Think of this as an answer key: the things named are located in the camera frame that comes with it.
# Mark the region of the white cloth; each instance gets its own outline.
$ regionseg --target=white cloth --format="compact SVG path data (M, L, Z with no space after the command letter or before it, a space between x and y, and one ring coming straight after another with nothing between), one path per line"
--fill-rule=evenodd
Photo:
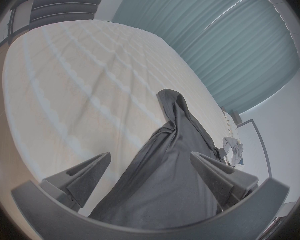
M29 31L10 46L2 82L13 140L38 181L111 152L98 200L166 123L156 96L164 88L184 96L216 147L229 136L224 114L186 62L158 36L117 23Z

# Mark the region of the mattress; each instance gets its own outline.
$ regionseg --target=mattress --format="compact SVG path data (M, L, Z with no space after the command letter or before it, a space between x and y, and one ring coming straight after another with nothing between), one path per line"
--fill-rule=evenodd
M13 140L39 182L111 152L91 195L94 206L167 122L160 90L184 96L216 147L230 136L224 114L186 62L155 34L117 23L68 21L29 31L10 46L2 84Z

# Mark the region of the curtain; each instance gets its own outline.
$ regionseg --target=curtain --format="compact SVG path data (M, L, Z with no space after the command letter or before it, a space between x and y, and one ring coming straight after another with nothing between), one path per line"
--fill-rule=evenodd
M242 113L283 87L300 60L268 0L239 1L123 0L112 21L161 37L220 107Z

